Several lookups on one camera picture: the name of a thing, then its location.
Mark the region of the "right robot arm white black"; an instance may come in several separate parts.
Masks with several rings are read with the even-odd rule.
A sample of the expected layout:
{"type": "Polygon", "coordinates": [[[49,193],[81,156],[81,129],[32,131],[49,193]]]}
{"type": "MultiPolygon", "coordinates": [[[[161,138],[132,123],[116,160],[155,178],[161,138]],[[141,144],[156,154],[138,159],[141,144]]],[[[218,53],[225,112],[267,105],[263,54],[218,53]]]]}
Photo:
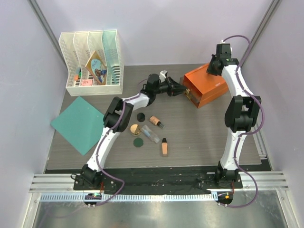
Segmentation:
{"type": "Polygon", "coordinates": [[[231,101],[224,117],[228,129],[226,146],[214,176],[216,185],[224,188],[238,180],[241,150],[246,136],[256,125],[261,98],[253,95],[246,85],[239,61],[232,57],[229,43],[217,44],[207,73],[223,77],[231,94],[231,101]]]}

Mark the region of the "clear tube bottle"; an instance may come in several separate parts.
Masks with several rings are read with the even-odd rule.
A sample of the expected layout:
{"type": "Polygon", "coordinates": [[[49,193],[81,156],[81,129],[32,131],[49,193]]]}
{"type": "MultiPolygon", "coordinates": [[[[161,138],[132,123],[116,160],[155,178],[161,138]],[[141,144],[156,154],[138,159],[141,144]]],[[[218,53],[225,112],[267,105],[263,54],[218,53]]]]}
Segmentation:
{"type": "Polygon", "coordinates": [[[141,128],[141,131],[154,143],[159,143],[160,139],[147,125],[141,128]]]}

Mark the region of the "orange green markers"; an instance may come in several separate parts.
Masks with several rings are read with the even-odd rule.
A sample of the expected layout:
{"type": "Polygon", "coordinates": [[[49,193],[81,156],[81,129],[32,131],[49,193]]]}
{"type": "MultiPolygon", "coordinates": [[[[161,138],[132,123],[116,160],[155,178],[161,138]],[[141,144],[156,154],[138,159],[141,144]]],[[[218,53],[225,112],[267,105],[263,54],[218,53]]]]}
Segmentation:
{"type": "Polygon", "coordinates": [[[74,73],[74,80],[77,81],[77,80],[80,80],[81,79],[81,67],[77,67],[76,70],[75,70],[75,73],[74,73]]]}

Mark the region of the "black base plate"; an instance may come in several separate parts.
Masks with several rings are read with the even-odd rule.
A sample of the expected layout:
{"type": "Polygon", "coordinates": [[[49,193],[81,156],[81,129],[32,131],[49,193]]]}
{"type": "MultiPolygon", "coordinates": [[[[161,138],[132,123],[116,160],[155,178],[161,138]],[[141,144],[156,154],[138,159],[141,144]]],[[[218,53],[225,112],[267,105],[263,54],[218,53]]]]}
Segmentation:
{"type": "Polygon", "coordinates": [[[191,186],[192,189],[225,189],[234,187],[243,188],[241,177],[238,176],[235,182],[231,180],[217,181],[213,166],[193,166],[193,167],[151,167],[151,168],[125,168],[125,169],[105,169],[108,176],[101,171],[81,170],[80,174],[71,174],[74,180],[75,190],[93,190],[103,188],[106,191],[120,187],[124,181],[124,191],[140,192],[150,188],[156,190],[160,187],[177,188],[191,186]]]}

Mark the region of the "dark green round lid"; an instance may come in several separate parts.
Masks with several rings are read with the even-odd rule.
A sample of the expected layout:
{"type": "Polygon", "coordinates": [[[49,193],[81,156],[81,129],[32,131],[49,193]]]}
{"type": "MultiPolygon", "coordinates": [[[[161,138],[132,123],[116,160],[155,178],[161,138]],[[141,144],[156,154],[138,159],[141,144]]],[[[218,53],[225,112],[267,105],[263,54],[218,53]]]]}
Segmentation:
{"type": "Polygon", "coordinates": [[[144,144],[143,139],[142,139],[142,138],[139,138],[139,137],[138,137],[138,138],[135,138],[134,141],[133,141],[133,145],[134,145],[134,147],[136,147],[136,148],[142,147],[143,144],[144,144]]]}

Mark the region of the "aluminium rail frame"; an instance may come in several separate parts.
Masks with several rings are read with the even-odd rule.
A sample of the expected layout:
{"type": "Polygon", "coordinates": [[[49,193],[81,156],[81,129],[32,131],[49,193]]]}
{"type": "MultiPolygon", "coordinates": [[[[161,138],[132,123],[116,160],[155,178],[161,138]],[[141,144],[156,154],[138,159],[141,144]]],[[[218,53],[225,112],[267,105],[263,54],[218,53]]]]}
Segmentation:
{"type": "Polygon", "coordinates": [[[25,228],[299,228],[281,171],[240,172],[243,188],[75,190],[72,173],[36,174],[25,228]]]}

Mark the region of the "orange drawer box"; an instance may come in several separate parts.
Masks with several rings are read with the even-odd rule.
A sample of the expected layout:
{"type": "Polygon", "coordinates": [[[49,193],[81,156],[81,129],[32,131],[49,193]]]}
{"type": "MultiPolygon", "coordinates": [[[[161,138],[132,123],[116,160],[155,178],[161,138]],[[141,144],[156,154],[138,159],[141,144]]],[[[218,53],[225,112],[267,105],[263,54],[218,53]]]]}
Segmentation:
{"type": "Polygon", "coordinates": [[[183,85],[184,78],[190,80],[202,93],[201,102],[198,108],[212,102],[229,91],[228,85],[222,76],[214,76],[207,73],[209,64],[204,64],[180,78],[183,85]]]}

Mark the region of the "illustrated book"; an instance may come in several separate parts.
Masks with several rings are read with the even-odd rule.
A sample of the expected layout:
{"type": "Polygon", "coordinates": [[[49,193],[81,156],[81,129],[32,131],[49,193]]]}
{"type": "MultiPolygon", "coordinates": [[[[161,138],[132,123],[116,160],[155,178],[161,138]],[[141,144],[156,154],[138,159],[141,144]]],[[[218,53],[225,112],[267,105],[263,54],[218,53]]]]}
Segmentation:
{"type": "Polygon", "coordinates": [[[107,68],[99,54],[94,51],[85,65],[98,85],[106,85],[107,68]]]}

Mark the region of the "white mesh file organizer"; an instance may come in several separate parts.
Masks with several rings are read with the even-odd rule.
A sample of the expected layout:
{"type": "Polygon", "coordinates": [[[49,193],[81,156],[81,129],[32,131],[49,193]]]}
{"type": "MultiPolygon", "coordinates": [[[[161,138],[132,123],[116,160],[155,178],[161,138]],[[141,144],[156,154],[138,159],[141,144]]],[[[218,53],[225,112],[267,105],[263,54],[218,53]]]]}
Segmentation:
{"type": "Polygon", "coordinates": [[[58,40],[68,70],[71,96],[119,95],[124,62],[115,30],[63,32],[58,40]]]}

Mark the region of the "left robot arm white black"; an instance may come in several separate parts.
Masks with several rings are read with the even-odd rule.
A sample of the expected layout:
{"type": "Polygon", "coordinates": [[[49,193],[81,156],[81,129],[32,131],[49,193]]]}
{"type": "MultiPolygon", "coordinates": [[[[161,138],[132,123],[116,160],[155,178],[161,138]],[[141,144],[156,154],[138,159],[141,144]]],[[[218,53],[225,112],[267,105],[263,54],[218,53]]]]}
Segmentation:
{"type": "Polygon", "coordinates": [[[120,182],[123,187],[124,180],[108,174],[104,170],[104,163],[115,140],[126,130],[132,112],[150,106],[158,94],[166,93],[168,96],[177,96],[187,90],[186,86],[167,76],[165,70],[159,74],[150,74],[142,82],[142,88],[136,95],[128,98],[116,96],[111,101],[103,118],[104,127],[101,138],[91,158],[83,165],[80,174],[75,176],[75,184],[95,190],[101,186],[102,176],[106,175],[112,180],[120,182]]]}

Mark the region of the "teal cutting mat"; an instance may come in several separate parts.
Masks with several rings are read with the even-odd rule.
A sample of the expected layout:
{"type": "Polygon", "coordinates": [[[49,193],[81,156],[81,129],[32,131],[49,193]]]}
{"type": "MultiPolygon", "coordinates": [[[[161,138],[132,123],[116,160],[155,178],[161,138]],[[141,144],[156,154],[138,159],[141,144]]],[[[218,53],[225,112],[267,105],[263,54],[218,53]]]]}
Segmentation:
{"type": "Polygon", "coordinates": [[[104,114],[82,97],[77,97],[50,125],[81,155],[86,155],[99,141],[104,114]]]}

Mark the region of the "teal folder in organizer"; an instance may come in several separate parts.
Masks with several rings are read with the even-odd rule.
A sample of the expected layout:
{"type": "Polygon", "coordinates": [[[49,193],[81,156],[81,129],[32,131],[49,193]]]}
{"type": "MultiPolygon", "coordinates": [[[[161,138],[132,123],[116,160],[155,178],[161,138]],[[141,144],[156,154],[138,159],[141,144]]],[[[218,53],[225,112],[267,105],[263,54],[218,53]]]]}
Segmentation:
{"type": "Polygon", "coordinates": [[[116,45],[116,30],[105,30],[102,35],[107,71],[110,75],[110,84],[117,85],[120,82],[120,64],[116,45]]]}

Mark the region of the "gold compact jar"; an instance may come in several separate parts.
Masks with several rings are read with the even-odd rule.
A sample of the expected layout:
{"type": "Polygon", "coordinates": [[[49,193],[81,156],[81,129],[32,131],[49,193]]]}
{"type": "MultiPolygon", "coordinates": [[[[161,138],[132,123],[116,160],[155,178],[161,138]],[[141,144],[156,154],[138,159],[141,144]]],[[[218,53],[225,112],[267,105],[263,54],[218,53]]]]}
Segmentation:
{"type": "Polygon", "coordinates": [[[138,124],[133,124],[130,127],[130,132],[133,136],[139,136],[141,134],[141,128],[138,124]]]}

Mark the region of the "round BB cream bottle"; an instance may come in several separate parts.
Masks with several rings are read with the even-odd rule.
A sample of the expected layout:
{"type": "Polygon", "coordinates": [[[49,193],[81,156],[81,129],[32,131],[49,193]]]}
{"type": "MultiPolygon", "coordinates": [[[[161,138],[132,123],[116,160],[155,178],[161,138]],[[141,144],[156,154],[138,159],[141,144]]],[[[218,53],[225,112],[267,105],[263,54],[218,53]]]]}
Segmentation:
{"type": "Polygon", "coordinates": [[[149,121],[155,126],[158,126],[162,129],[164,128],[164,124],[155,116],[151,116],[149,121]]]}

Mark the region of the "pink sticky note pad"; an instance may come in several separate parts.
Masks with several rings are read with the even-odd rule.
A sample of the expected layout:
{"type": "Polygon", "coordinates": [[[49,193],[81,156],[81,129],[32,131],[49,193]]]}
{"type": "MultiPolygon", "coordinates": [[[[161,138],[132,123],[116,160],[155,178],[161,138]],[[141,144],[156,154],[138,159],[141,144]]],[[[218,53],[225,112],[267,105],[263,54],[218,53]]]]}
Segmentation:
{"type": "Polygon", "coordinates": [[[92,86],[93,80],[92,79],[84,79],[81,81],[81,86],[92,86]]]}

